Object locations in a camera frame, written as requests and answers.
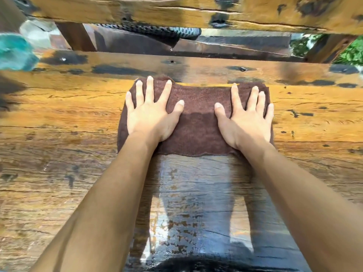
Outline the green plants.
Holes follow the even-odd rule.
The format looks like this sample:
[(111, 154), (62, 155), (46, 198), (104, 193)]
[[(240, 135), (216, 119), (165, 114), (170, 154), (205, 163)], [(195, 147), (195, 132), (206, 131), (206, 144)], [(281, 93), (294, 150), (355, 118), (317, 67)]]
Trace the green plants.
[[(322, 36), (323, 34), (293, 34), (290, 40), (292, 55), (303, 60), (307, 52)], [(363, 66), (363, 35), (358, 36), (332, 63)]]

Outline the person's left forearm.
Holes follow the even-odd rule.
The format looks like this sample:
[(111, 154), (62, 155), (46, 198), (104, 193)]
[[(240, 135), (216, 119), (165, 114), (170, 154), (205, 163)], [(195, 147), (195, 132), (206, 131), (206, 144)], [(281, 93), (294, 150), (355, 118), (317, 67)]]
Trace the person's left forearm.
[(155, 132), (128, 136), (30, 272), (121, 272), (148, 166), (159, 141)]

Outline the person's right forearm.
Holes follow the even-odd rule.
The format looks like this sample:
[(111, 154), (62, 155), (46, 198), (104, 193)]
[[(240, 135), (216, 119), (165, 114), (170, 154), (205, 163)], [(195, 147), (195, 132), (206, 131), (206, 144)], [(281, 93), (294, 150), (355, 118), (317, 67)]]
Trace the person's right forearm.
[(265, 140), (239, 143), (313, 272), (363, 272), (363, 209)]

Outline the brown cleaning cloth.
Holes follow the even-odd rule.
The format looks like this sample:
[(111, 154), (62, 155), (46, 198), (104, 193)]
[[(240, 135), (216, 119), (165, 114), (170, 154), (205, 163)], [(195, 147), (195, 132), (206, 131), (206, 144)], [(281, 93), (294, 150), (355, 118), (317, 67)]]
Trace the brown cleaning cloth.
[(193, 87), (175, 83), (170, 77), (154, 77), (155, 100), (158, 100), (166, 82), (172, 89), (166, 111), (172, 112), (179, 100), (184, 100), (184, 110), (169, 138), (160, 142), (154, 155), (235, 155), (244, 159), (240, 151), (223, 139), (214, 113), (216, 102), (223, 105), (226, 116), (232, 115), (230, 87)]

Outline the person's left hand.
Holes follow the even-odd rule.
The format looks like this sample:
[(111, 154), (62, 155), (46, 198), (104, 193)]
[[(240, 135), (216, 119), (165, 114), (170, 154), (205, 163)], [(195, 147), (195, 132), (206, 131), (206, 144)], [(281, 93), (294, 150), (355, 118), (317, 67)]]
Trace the person's left hand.
[(172, 90), (172, 81), (167, 80), (165, 87), (157, 101), (145, 103), (143, 82), (138, 80), (136, 87), (136, 105), (132, 112), (127, 112), (127, 130), (129, 138), (139, 137), (153, 145), (155, 148), (159, 142), (165, 141), (176, 125), (170, 124), (166, 111), (166, 105)]

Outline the dark wooden backrest post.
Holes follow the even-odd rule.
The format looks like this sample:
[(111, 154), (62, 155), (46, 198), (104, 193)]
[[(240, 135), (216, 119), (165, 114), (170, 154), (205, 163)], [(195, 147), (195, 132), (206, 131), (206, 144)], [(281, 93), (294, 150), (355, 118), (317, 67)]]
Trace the dark wooden backrest post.
[(319, 64), (332, 63), (357, 38), (358, 35), (324, 34), (307, 52), (303, 61)]
[(55, 22), (55, 24), (72, 50), (83, 52), (97, 51), (82, 23)]

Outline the black treaded tyre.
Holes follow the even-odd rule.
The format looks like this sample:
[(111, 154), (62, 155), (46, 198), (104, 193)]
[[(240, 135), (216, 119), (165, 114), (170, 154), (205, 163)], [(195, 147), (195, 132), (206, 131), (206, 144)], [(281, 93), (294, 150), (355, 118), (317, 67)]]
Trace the black treaded tyre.
[(123, 30), (148, 36), (158, 36), (163, 38), (174, 39), (193, 39), (195, 40), (202, 34), (201, 28), (192, 27), (160, 27), (146, 24), (123, 23), (123, 24), (101, 24), (94, 25), (105, 27), (113, 30)]

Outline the teal blurry object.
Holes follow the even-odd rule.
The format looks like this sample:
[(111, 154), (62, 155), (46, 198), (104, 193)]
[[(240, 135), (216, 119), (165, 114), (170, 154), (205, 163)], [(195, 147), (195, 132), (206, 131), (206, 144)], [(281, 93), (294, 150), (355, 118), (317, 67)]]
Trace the teal blurry object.
[(0, 70), (31, 71), (39, 60), (21, 35), (0, 33)]

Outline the person's right hand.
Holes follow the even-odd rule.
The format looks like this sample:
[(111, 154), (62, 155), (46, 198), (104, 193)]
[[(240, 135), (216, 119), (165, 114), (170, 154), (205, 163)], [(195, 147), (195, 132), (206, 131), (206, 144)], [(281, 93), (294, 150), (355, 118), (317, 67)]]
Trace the person's right hand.
[(248, 111), (242, 106), (238, 86), (231, 86), (231, 126), (218, 126), (225, 142), (247, 156), (248, 149), (270, 146), (272, 124), (265, 122), (265, 92), (259, 91), (256, 110)]

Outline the wooden bench backrest plank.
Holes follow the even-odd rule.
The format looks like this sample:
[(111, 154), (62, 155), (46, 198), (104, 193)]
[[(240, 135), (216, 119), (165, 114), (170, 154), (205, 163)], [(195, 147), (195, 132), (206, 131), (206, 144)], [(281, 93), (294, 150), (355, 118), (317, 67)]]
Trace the wooden bench backrest plank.
[(363, 35), (363, 0), (14, 0), (27, 16), (81, 23)]

